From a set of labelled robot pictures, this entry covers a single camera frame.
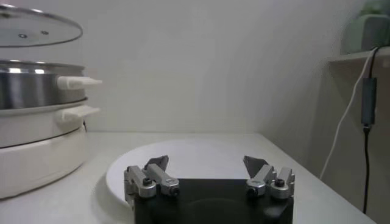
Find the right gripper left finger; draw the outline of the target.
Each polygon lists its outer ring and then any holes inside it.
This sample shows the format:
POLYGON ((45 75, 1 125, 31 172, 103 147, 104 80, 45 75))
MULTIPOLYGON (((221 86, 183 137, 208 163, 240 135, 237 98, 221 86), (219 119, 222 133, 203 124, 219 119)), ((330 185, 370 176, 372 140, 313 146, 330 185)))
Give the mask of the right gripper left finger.
POLYGON ((160 193, 170 197, 180 194, 180 183, 177 178, 166 173, 168 155, 151 158, 141 169, 139 166, 128 166, 124 171, 125 196, 137 195, 141 198, 152 198, 160 193))

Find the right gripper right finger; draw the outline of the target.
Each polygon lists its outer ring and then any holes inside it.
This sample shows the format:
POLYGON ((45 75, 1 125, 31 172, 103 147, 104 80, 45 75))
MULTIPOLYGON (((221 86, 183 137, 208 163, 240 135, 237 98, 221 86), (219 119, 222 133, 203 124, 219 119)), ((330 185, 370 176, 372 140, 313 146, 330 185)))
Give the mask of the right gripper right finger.
POLYGON ((287 200, 294 195, 295 174, 288 167, 282 167, 279 173, 264 159, 244 156, 243 163, 250 178, 246 181, 247 195, 258 198, 270 193, 276 200, 287 200))

